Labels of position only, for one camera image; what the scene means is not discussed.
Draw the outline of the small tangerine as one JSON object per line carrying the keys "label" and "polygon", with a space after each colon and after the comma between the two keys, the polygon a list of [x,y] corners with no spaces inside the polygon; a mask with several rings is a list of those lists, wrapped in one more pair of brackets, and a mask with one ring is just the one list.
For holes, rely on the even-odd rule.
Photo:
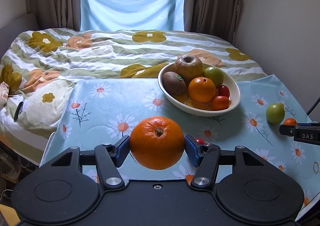
{"label": "small tangerine", "polygon": [[228,109],[230,106],[230,99],[225,96],[217,96],[214,97],[212,100],[212,110],[213,111],[220,111]]}
{"label": "small tangerine", "polygon": [[283,125],[296,126],[298,125],[298,122],[294,118],[289,117],[283,122]]}

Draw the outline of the large green apple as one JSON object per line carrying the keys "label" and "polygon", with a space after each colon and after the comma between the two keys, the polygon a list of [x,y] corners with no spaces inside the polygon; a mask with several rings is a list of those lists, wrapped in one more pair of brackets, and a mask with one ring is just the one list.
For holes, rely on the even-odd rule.
{"label": "large green apple", "polygon": [[267,107],[266,119],[273,125],[280,124],[285,117],[285,109],[281,103],[274,103]]}

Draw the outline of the small orange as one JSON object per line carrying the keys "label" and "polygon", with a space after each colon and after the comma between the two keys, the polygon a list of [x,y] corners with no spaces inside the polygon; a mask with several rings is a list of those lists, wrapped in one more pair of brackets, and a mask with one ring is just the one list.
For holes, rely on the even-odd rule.
{"label": "small orange", "polygon": [[188,86],[189,96],[199,103],[208,103],[216,94],[216,86],[206,77],[194,78]]}

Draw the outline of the large orange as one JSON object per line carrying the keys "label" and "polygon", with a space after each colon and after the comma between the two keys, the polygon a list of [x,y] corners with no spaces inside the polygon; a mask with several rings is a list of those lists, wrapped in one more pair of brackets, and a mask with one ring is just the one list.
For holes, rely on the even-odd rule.
{"label": "large orange", "polygon": [[184,146],[180,126],[164,116],[152,116],[140,121],[130,134],[133,157],[152,170],[164,170],[176,164],[184,153]]}

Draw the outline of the light blue daisy cloth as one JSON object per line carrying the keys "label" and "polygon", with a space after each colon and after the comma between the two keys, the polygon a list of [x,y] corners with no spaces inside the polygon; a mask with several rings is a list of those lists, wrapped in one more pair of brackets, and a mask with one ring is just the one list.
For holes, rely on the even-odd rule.
{"label": "light blue daisy cloth", "polygon": [[116,143],[138,122],[151,116],[174,120],[184,132],[222,149],[243,145],[300,184],[304,192],[302,213],[319,200],[319,147],[300,143],[279,133],[266,119],[266,107],[281,103],[285,116],[310,122],[289,90],[276,76],[240,82],[240,104],[215,117],[185,113],[165,97],[156,79],[80,81],[74,87],[55,135],[42,158],[47,162],[71,146],[93,150]]}

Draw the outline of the black oval tag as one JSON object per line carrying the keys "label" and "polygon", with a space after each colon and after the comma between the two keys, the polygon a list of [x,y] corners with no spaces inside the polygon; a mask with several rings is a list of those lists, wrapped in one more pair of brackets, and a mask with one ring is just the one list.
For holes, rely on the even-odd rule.
{"label": "black oval tag", "polygon": [[14,122],[16,122],[18,120],[19,115],[21,114],[22,110],[23,110],[23,105],[24,105],[24,101],[25,99],[23,99],[17,106],[16,110],[15,110],[15,114],[14,114]]}

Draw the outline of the small green apple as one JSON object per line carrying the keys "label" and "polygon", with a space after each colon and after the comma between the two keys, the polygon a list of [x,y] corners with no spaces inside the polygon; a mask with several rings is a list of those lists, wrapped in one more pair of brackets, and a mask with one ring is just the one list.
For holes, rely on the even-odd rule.
{"label": "small green apple", "polygon": [[212,80],[217,88],[223,85],[224,75],[217,67],[207,67],[203,72],[203,76]]}

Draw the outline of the cream oval fruit bowl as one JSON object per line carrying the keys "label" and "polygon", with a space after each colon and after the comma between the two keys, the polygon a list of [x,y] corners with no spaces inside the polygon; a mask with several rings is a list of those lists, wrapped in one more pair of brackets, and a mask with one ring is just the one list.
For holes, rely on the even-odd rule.
{"label": "cream oval fruit bowl", "polygon": [[225,71],[223,71],[223,69],[220,69],[220,70],[224,75],[223,84],[225,86],[227,86],[229,89],[229,92],[230,92],[229,99],[231,101],[229,108],[224,109],[224,110],[211,111],[211,110],[197,109],[197,108],[194,108],[192,106],[185,104],[184,101],[180,102],[179,100],[177,100],[176,98],[171,96],[163,86],[163,75],[168,71],[175,71],[174,63],[168,64],[160,70],[160,72],[158,74],[158,85],[161,88],[161,90],[163,91],[163,93],[166,96],[166,98],[168,99],[168,101],[170,103],[172,103],[178,109],[180,109],[186,113],[195,115],[195,116],[201,116],[201,117],[220,116],[220,115],[226,114],[226,113],[232,111],[233,109],[235,109],[240,104],[240,101],[241,101],[241,91],[240,91],[240,88],[239,88],[238,84],[236,83],[236,81],[229,74],[227,74]]}

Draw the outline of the brownish wrinkled apple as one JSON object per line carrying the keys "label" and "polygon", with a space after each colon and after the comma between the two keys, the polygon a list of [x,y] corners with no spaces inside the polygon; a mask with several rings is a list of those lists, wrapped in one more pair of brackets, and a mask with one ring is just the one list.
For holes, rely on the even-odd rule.
{"label": "brownish wrinkled apple", "polygon": [[174,66],[176,73],[184,79],[186,84],[189,84],[194,78],[202,76],[203,73],[202,61],[191,54],[180,56]]}

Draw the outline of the small white patterned toy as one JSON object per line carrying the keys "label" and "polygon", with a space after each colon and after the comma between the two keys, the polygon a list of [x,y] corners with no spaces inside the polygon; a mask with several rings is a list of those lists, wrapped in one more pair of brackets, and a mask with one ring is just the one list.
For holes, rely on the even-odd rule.
{"label": "small white patterned toy", "polygon": [[8,96],[9,86],[5,82],[2,82],[0,84],[0,107],[3,107],[7,103]]}

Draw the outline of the brown kiwi fruit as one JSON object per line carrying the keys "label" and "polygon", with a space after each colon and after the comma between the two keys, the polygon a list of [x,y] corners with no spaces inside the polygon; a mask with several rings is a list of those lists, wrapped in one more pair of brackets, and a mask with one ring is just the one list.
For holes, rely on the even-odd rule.
{"label": "brown kiwi fruit", "polygon": [[173,71],[163,75],[163,87],[172,95],[182,95],[187,89],[184,79]]}

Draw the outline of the floral striped duvet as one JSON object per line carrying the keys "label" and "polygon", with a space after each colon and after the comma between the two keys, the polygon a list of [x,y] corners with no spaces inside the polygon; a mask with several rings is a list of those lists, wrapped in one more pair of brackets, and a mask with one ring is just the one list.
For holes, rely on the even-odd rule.
{"label": "floral striped duvet", "polygon": [[[22,32],[1,58],[1,82],[9,86],[8,101],[1,107],[1,142],[39,164],[76,82],[156,77],[184,54],[222,68],[238,82],[265,76],[248,55],[208,34],[67,28]],[[23,99],[23,110],[14,122]]]}

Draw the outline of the grey bed headboard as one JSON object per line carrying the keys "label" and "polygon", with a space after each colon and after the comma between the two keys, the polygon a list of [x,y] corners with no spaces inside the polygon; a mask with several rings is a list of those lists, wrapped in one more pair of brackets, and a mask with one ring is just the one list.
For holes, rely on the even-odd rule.
{"label": "grey bed headboard", "polygon": [[20,18],[10,22],[1,28],[0,33],[0,56],[1,58],[9,49],[15,38],[25,31],[39,31],[40,27],[37,23],[35,14],[25,14]]}

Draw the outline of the light blue window cloth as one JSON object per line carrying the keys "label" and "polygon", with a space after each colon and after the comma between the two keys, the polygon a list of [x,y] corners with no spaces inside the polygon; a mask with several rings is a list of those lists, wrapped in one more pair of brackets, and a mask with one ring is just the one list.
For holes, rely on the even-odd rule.
{"label": "light blue window cloth", "polygon": [[184,0],[81,0],[81,30],[182,31]]}

